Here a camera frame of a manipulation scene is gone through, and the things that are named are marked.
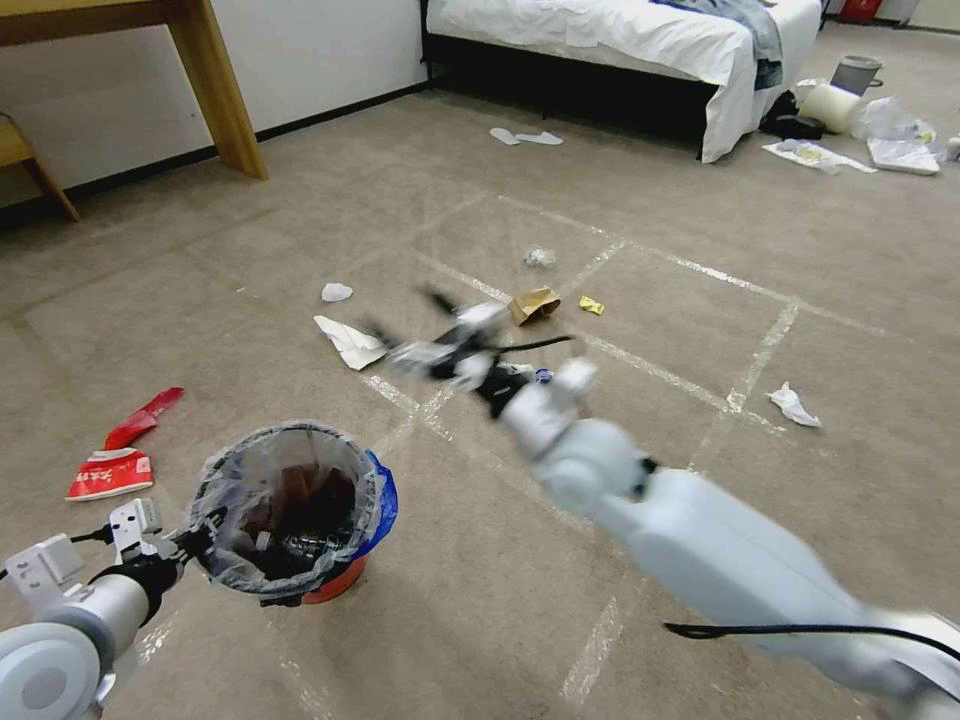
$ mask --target wooden table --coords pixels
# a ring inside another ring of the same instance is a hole
[[[210,0],[0,0],[0,46],[166,25],[220,158],[267,179]]]

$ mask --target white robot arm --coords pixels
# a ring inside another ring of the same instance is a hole
[[[578,419],[594,366],[568,361],[547,385],[511,372],[494,344],[507,317],[493,303],[470,308],[437,341],[395,346],[392,360],[479,394],[553,502],[603,528],[644,573],[722,626],[668,629],[737,635],[802,658],[841,685],[897,701],[913,720],[960,717],[956,625],[865,605],[806,543],[746,503],[700,475],[659,468],[617,425]]]
[[[4,720],[99,718],[118,683],[136,665],[130,653],[137,630],[160,608],[184,565],[206,552],[223,520],[161,537],[149,499],[110,513],[89,535],[54,535],[9,558],[5,574],[27,600],[34,622],[0,632],[0,708]],[[116,564],[77,583],[83,561],[73,543],[116,546]]]

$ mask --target red trash can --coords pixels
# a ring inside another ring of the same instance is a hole
[[[880,11],[883,0],[847,0],[840,11],[841,20],[852,22],[870,22]]]

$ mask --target trash can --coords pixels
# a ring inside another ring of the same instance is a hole
[[[204,465],[191,523],[224,508],[211,580],[297,606],[332,599],[360,576],[393,527],[390,470],[337,430],[312,420],[263,428]]]

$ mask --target table leg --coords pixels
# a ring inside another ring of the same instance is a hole
[[[167,24],[207,121],[217,152],[227,165],[267,179],[267,166],[250,125],[210,0],[171,0]]]

